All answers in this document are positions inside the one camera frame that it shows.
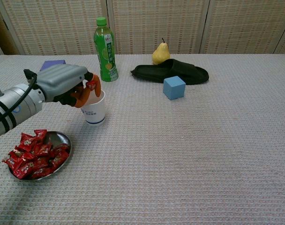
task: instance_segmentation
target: black slipper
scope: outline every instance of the black slipper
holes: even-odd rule
[[[172,76],[180,77],[187,85],[199,84],[208,81],[208,72],[192,64],[169,59],[158,65],[139,65],[131,71],[134,77],[163,83],[163,80]]]

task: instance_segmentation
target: pear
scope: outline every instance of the pear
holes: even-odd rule
[[[167,43],[164,41],[164,39],[162,40],[163,40],[163,43],[160,43],[158,48],[152,54],[152,61],[153,61],[153,64],[155,65],[160,64],[168,60],[171,57]]]

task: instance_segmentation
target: metal plate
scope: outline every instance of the metal plate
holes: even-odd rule
[[[57,145],[64,144],[64,143],[69,145],[69,152],[68,152],[69,156],[63,162],[63,164],[61,164],[61,166],[58,167],[57,170],[55,170],[53,173],[51,173],[51,174],[49,174],[49,175],[47,175],[45,177],[41,177],[41,178],[33,179],[33,180],[42,180],[42,179],[45,179],[47,177],[52,176],[54,173],[56,173],[58,170],[60,170],[63,167],[63,165],[69,160],[69,158],[72,155],[72,143],[71,143],[71,140],[64,133],[61,133],[61,132],[58,132],[58,131],[48,131],[46,136],[45,136],[45,139],[44,139],[44,144],[49,143],[49,141],[53,144],[53,148],[56,147]]]

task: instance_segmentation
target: green bottle cap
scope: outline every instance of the green bottle cap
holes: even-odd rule
[[[97,18],[97,26],[105,26],[107,24],[105,17],[98,17]]]

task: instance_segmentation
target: purple block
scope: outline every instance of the purple block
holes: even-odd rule
[[[56,64],[66,64],[66,61],[65,60],[50,60],[50,61],[45,61],[43,63],[43,66],[41,67],[40,71],[44,70],[44,69],[47,69],[53,65],[56,65]]]

